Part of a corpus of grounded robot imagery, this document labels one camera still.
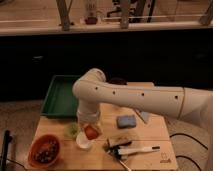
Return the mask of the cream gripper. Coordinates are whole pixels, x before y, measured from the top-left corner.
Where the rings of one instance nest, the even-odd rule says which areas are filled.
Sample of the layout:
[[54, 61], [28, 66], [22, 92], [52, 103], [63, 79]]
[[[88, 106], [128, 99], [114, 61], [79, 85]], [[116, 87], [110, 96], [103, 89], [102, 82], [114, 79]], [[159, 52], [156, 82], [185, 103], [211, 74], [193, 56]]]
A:
[[93, 113], [93, 114], [85, 114], [85, 113], [77, 113], [78, 123], [82, 130], [84, 130], [87, 126], [91, 126], [97, 132], [101, 131], [100, 128], [100, 113]]

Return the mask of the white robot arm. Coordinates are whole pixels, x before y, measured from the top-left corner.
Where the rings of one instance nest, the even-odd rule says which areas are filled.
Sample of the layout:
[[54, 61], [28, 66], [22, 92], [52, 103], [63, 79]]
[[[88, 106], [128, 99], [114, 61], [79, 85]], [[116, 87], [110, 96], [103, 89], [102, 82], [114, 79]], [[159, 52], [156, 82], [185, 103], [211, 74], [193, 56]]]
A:
[[104, 72], [90, 69], [72, 88], [78, 99], [81, 124], [99, 120], [100, 104], [108, 103], [139, 111], [183, 119], [203, 127], [210, 135], [210, 150], [204, 171], [213, 171], [213, 91], [184, 87], [129, 86], [106, 82]]

